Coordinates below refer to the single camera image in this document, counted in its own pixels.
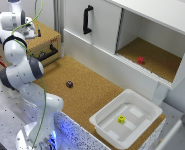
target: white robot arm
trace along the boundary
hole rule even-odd
[[[11,12],[0,12],[0,43],[3,44],[6,59],[13,65],[0,72],[0,79],[3,85],[17,89],[23,99],[38,107],[38,121],[29,135],[30,140],[34,142],[43,116],[45,95],[44,90],[32,82],[43,76],[44,69],[36,58],[27,57],[26,49],[15,41],[18,40],[27,47],[25,40],[37,36],[34,24],[29,23],[11,36],[16,27],[30,22],[32,19],[25,17],[25,12],[20,6],[21,0],[8,0],[8,2]],[[46,101],[46,113],[36,141],[37,147],[55,130],[53,114],[61,111],[64,106],[62,98],[49,93],[46,94]]]

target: cork board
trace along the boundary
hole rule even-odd
[[[74,87],[67,88],[67,81],[72,81]],[[123,89],[69,56],[65,56],[45,68],[44,82],[48,93],[63,98],[64,108],[62,111],[64,113],[112,150],[115,150],[96,133],[94,126],[89,122],[89,118],[122,93]],[[42,86],[41,80],[37,80],[36,83]],[[138,149],[164,119],[165,115],[161,115],[129,150]]]
[[[160,77],[173,82],[182,58],[171,54],[141,38],[137,38],[119,51],[118,54],[137,63],[138,57],[144,57],[139,64]]]
[[[45,42],[50,41],[50,39],[54,39],[57,36],[61,36],[58,32],[54,31],[53,29],[47,27],[46,25],[38,22],[40,29],[41,29],[41,37],[35,37],[35,39],[31,39],[30,42],[26,41],[28,49],[35,48]],[[38,34],[38,29],[36,25],[36,21],[34,21],[36,33]]]

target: white wall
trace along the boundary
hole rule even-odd
[[[185,111],[185,79],[172,91],[169,91],[165,102],[174,108]]]
[[[38,0],[37,12],[40,8],[40,1]],[[22,9],[25,11],[26,16],[34,17],[35,11],[35,0],[21,0]],[[53,9],[53,0],[43,0],[43,11],[39,16],[38,20],[48,27],[54,29],[54,9]],[[0,12],[8,11],[8,0],[0,0]]]

